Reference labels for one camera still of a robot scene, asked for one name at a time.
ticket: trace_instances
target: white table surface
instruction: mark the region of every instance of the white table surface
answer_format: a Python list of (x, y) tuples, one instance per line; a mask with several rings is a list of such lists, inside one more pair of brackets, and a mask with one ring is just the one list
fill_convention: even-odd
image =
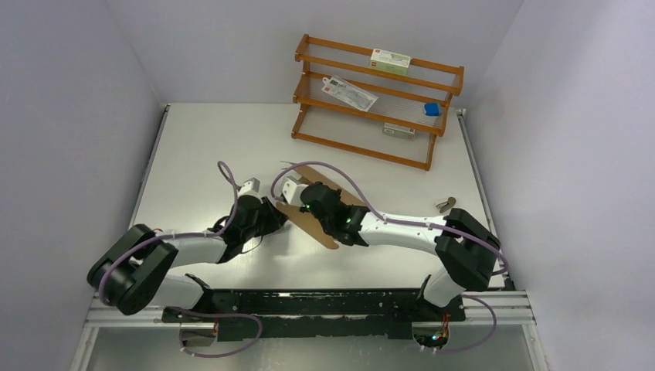
[[(290, 131), (298, 109), (296, 104), (171, 105), (134, 222), (177, 233), (213, 225), (232, 205), (232, 192), (216, 168), (218, 160), (230, 166), (238, 183), (258, 178), (266, 194), (284, 166), (280, 160), (318, 160), (348, 173), (381, 211), (433, 216), (436, 200), (454, 196), (456, 207), (487, 225), (454, 110), (445, 135), (436, 142), (432, 169), (425, 172), (294, 140)], [(408, 157), (425, 153), (422, 145), (417, 151), (411, 142), (384, 136), (381, 123), (331, 111), (310, 110), (302, 131), (381, 145), (378, 149), (406, 152)], [(319, 170), (352, 191), (338, 175)], [(435, 264), (435, 256), (399, 247), (328, 250), (287, 223), (283, 232), (264, 237), (256, 250), (227, 264), (193, 264), (171, 273), (195, 274), (213, 288), (417, 288)], [(503, 287), (502, 278), (493, 277), (490, 286)]]

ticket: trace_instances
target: cardboard piece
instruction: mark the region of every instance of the cardboard piece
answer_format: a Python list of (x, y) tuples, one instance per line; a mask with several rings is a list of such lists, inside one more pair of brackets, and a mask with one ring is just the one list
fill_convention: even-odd
[[(341, 201), (346, 205), (356, 205), (364, 206), (364, 202), (361, 201), (357, 196), (354, 196), (352, 193), (341, 188), (339, 184), (332, 182), (330, 179), (326, 178), (325, 175), (319, 173), (317, 170), (309, 166), (301, 166), (294, 169), (295, 172), (300, 174), (300, 182), (304, 184), (311, 184), (314, 182), (322, 182), (326, 186), (332, 189), (341, 189)], [(289, 221), (293, 224), (299, 226), (307, 234), (312, 236), (316, 241), (320, 242), (323, 246), (330, 250), (337, 250), (339, 244), (335, 241), (332, 236), (328, 236), (323, 233), (323, 227), (310, 213), (301, 213), (300, 208), (297, 206), (291, 206), (286, 203), (276, 203), (275, 207), (282, 213), (289, 216)]]

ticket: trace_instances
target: orange wooden shelf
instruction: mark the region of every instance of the orange wooden shelf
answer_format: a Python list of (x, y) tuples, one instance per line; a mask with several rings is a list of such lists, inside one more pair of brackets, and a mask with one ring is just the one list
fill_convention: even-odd
[[(307, 34), (303, 36), (295, 54), (296, 61), (303, 62), (303, 73), (294, 91), (294, 103), (300, 103), (300, 113), (291, 136), (429, 170), (436, 138), (443, 136), (446, 131), (450, 101), (462, 90), (464, 68), (412, 58), (407, 76), (395, 75), (369, 69), (368, 58), (372, 52), (372, 49), (318, 39)], [(368, 112), (364, 112), (323, 93), (321, 91), (323, 77), (333, 75), (338, 75), (372, 92), (378, 96), (378, 100)], [(425, 103), (438, 103), (442, 108), (441, 115), (430, 117), (423, 114)], [(429, 133), (426, 161), (418, 162), (381, 151), (302, 134), (300, 128), (310, 107), (326, 108)]]

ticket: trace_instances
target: white box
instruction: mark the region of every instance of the white box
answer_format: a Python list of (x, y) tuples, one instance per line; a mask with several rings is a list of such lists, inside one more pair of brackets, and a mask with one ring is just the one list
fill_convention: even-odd
[(369, 61), (368, 66), (373, 70), (405, 76), (411, 62), (411, 56), (392, 53), (381, 49), (373, 49), (373, 54), (371, 54), (371, 60)]
[(389, 122), (385, 122), (385, 126), (382, 127), (382, 132), (392, 137), (407, 139), (410, 141), (413, 141), (414, 136), (416, 135), (416, 131), (412, 128), (390, 124)]

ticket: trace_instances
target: blue object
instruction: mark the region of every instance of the blue object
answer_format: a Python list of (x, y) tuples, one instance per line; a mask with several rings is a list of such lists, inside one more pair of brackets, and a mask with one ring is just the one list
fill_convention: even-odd
[(426, 103), (423, 108), (423, 112), (427, 116), (439, 116), (439, 104), (438, 103)]

